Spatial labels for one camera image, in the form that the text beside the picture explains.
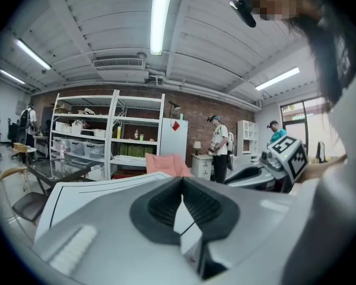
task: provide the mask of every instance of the white bookcase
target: white bookcase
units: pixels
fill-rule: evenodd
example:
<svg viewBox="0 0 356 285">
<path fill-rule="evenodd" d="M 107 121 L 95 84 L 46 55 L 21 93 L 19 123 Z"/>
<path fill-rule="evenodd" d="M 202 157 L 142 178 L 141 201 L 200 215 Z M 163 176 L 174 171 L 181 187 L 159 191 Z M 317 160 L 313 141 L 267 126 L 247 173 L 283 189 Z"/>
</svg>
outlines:
<svg viewBox="0 0 356 285">
<path fill-rule="evenodd" d="M 251 154 L 257 156 L 259 149 L 259 128 L 250 121 L 237 122 L 237 155 Z M 249 149 L 244 150 L 244 141 L 248 141 Z"/>
<path fill-rule="evenodd" d="M 134 96 L 121 96 L 119 90 L 113 90 L 112 95 L 92 95 L 92 96 L 68 96 L 61 97 L 57 95 L 53 117 L 52 117 L 52 127 L 55 121 L 58 119 L 62 122 L 68 120 L 82 119 L 87 121 L 95 122 L 105 122 L 106 123 L 106 135 L 105 137 L 95 137 L 82 134 L 73 134 L 63 131 L 50 131 L 50 159 L 59 158 L 59 149 L 53 147 L 53 137 L 75 137 L 77 140 L 94 140 L 102 141 L 104 143 L 104 158 L 103 159 L 93 159 L 87 156 L 79 156 L 72 152 L 66 152 L 66 156 L 77 157 L 81 160 L 95 161 L 102 163 L 104 165 L 103 179 L 110 179 L 112 171 L 116 170 L 117 164 L 127 165 L 127 166 L 145 166 L 144 161 L 127 161 L 119 162 L 115 160 L 113 154 L 111 153 L 111 144 L 114 143 L 128 143 L 128 144 L 143 144 L 143 145 L 154 145 L 156 146 L 156 153 L 160 153 L 160 143 L 161 143 L 161 128 L 164 110 L 164 99 L 165 94 L 161 95 L 161 98 L 146 98 L 146 97 L 134 97 Z M 85 107 L 92 108 L 95 107 L 107 107 L 107 115 L 86 115 L 86 114 L 72 114 L 72 113 L 56 113 L 55 109 L 61 106 L 62 103 L 67 103 L 72 107 Z M 159 117 L 157 119 L 150 118 L 135 118 L 128 117 L 128 109 L 146 109 L 158 111 Z M 158 137 L 155 141 L 140 141 L 140 140 L 128 140 L 124 138 L 112 138 L 113 127 L 115 124 L 119 124 L 122 127 L 122 134 L 124 131 L 124 126 L 128 124 L 135 124 L 138 126 L 156 126 L 158 127 Z"/>
</svg>

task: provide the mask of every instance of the pink chair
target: pink chair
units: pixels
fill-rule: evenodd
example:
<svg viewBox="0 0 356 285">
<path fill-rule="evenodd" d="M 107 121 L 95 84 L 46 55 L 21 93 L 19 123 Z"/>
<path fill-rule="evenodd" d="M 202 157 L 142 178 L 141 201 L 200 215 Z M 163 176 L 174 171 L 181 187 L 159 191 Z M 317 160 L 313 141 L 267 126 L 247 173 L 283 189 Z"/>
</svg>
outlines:
<svg viewBox="0 0 356 285">
<path fill-rule="evenodd" d="M 147 173 L 164 172 L 170 176 L 193 176 L 180 155 L 158 156 L 147 153 Z"/>
</svg>

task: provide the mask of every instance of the ceiling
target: ceiling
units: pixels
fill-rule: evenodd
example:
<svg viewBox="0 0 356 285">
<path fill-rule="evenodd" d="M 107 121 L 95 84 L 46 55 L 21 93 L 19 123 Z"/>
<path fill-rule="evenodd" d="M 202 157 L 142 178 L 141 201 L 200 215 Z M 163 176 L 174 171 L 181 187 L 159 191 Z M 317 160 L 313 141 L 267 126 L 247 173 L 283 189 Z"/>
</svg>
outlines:
<svg viewBox="0 0 356 285">
<path fill-rule="evenodd" d="M 30 93 L 104 80 L 93 61 L 144 52 L 159 87 L 201 94 L 251 110 L 300 88 L 316 89 L 313 58 L 300 35 L 279 21 L 245 25 L 230 0 L 171 0 L 163 53 L 149 53 L 152 0 L 25 0 L 0 35 L 0 68 Z M 42 67 L 14 44 L 22 39 L 52 66 Z M 263 91 L 255 86 L 299 67 Z M 153 78 L 143 84 L 153 85 Z"/>
</svg>

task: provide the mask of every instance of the black pants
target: black pants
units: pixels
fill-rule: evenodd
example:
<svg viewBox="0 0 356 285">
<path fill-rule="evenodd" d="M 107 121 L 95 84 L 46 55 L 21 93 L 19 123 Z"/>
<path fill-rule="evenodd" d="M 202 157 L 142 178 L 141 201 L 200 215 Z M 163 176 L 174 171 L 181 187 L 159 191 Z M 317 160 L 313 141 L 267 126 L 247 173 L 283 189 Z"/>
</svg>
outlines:
<svg viewBox="0 0 356 285">
<path fill-rule="evenodd" d="M 224 183 L 227 173 L 227 155 L 214 155 L 214 172 L 217 183 Z"/>
<path fill-rule="evenodd" d="M 25 145 L 29 145 L 30 147 L 34 148 L 34 138 L 33 135 L 31 134 L 26 134 L 26 141 L 25 141 Z M 25 153 L 20 153 L 21 154 L 21 159 L 23 161 L 23 164 L 26 162 L 26 155 Z M 33 153 L 30 153 L 30 158 L 33 160 Z"/>
</svg>

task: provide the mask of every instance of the glass table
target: glass table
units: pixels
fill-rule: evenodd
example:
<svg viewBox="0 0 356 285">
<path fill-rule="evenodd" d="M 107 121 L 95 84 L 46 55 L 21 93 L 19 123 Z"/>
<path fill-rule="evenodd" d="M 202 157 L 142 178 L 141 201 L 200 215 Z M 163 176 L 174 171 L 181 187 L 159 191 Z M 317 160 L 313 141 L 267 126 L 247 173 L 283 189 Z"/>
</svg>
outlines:
<svg viewBox="0 0 356 285">
<path fill-rule="evenodd" d="M 96 161 L 87 162 L 80 159 L 65 159 L 65 161 L 56 159 L 32 164 L 28 169 L 30 173 L 36 176 L 42 192 L 45 195 L 49 195 L 57 183 L 71 182 L 79 179 L 91 171 L 91 167 L 97 164 Z M 41 181 L 48 184 L 51 188 L 45 190 Z"/>
</svg>

